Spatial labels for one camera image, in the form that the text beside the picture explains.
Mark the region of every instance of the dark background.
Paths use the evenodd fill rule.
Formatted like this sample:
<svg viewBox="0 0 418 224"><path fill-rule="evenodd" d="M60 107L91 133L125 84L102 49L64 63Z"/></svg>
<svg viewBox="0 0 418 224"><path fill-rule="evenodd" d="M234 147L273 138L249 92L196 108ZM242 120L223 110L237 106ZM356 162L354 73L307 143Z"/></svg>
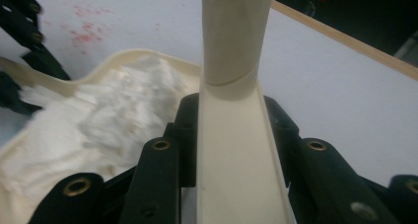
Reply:
<svg viewBox="0 0 418 224"><path fill-rule="evenodd" d="M418 0L277 0L383 52L418 30Z"/></svg>

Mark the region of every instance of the white table surface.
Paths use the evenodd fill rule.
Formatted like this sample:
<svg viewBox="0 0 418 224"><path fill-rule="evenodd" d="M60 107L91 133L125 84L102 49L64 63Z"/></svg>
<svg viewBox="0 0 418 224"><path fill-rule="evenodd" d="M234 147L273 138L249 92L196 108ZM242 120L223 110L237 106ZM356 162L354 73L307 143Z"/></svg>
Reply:
<svg viewBox="0 0 418 224"><path fill-rule="evenodd" d="M73 79L133 47L201 64L201 0L37 1L44 44ZM1 30L0 39L0 55L25 64L26 50ZM384 186L418 175L416 81L274 10L259 80L302 137L330 142L359 175ZM24 121L1 109L0 144Z"/></svg>

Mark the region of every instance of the crumpled white cloth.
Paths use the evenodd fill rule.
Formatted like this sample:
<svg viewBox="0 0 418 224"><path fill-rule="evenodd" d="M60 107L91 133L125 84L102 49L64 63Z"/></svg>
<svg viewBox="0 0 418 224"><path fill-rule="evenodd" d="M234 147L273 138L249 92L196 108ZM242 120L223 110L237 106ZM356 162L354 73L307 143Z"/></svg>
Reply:
<svg viewBox="0 0 418 224"><path fill-rule="evenodd" d="M100 84L81 85L71 98L25 88L38 104L25 141L0 163L8 191L38 204L60 180L93 172L108 180L138 163L148 140L174 121L184 94L181 77L158 54L110 70Z"/></svg>

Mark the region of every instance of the wooden edge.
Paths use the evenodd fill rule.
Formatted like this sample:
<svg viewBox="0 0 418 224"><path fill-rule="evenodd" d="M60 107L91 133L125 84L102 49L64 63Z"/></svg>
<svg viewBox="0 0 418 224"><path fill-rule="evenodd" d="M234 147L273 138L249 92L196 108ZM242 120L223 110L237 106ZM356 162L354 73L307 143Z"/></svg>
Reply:
<svg viewBox="0 0 418 224"><path fill-rule="evenodd" d="M356 50L359 53L362 53L370 58L373 58L377 62L390 67L398 71L399 73L406 75L416 81L418 81L418 68L397 59L389 54L386 54L368 44L365 44L355 38L352 38L348 35L345 35L338 30L327 26L311 17L308 17L284 4L281 4L275 0L271 1L271 8L326 35L337 40L340 43L345 44L346 46Z"/></svg>

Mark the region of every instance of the white plastic pipe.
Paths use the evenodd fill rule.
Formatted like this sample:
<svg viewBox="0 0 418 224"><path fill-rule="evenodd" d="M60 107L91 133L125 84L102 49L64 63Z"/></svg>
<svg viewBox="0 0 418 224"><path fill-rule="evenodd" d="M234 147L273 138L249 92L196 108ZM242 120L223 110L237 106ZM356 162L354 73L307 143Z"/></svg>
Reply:
<svg viewBox="0 0 418 224"><path fill-rule="evenodd" d="M202 0L206 83L228 84L251 71L255 80L270 2Z"/></svg>

